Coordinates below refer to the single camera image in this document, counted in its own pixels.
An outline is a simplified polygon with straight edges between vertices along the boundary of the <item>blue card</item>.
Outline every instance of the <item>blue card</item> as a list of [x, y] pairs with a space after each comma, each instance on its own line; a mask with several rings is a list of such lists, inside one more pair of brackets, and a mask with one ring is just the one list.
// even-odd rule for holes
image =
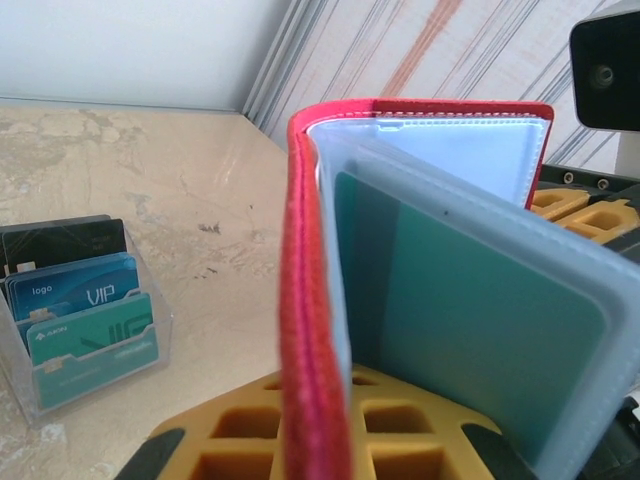
[[34, 323], [120, 300], [138, 289], [139, 282], [135, 258], [116, 253], [12, 274], [6, 286], [25, 340]]

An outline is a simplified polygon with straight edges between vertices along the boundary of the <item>beige marble countertop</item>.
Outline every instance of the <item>beige marble countertop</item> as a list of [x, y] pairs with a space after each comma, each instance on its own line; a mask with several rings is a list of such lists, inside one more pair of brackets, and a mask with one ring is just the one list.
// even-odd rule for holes
[[125, 221], [175, 314], [170, 365], [27, 427], [0, 479], [112, 479], [163, 420], [277, 369], [284, 153], [240, 115], [0, 108], [0, 224]]

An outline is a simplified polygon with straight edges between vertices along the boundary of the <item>clear acrylic card holder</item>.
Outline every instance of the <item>clear acrylic card holder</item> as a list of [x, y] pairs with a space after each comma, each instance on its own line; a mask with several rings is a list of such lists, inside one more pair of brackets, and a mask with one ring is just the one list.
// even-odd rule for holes
[[[136, 372], [169, 362], [173, 314], [125, 230], [140, 288], [110, 303], [34, 324], [25, 347], [0, 294], [0, 365], [30, 424]], [[79, 357], [65, 342], [83, 343]], [[54, 358], [47, 358], [48, 353]]]

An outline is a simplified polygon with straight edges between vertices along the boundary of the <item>card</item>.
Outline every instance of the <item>card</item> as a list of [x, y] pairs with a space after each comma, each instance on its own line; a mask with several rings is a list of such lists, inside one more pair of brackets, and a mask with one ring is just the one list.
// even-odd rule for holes
[[2, 243], [7, 274], [127, 249], [124, 225], [120, 219], [5, 232]]
[[60, 406], [158, 361], [152, 322], [143, 293], [35, 325], [29, 345], [40, 407]]
[[140, 335], [152, 323], [148, 293], [40, 322], [27, 332], [31, 361], [38, 366], [52, 359], [80, 359]]
[[33, 324], [120, 300], [139, 287], [136, 260], [128, 253], [11, 274], [6, 283], [25, 345]]
[[[23, 223], [20, 225], [4, 225], [0, 226], [0, 238], [7, 232], [26, 232], [31, 230], [40, 230], [49, 227], [66, 227], [82, 223], [92, 223], [97, 221], [111, 220], [109, 215], [91, 215], [88, 217], [64, 218], [60, 220], [49, 220], [45, 222]], [[7, 257], [4, 251], [4, 243], [0, 241], [0, 266], [7, 264]], [[9, 275], [5, 268], [0, 268], [0, 279]]]

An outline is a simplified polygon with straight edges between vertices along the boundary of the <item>red card holder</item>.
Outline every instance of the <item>red card holder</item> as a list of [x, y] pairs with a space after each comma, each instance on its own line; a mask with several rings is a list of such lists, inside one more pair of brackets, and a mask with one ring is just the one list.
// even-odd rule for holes
[[[362, 99], [329, 102], [297, 113], [289, 123], [289, 173], [280, 276], [280, 356], [286, 478], [352, 478], [349, 398], [332, 338], [323, 214], [316, 181], [316, 148], [309, 129], [346, 119], [553, 119], [539, 103]], [[527, 177], [529, 206], [537, 167]]]

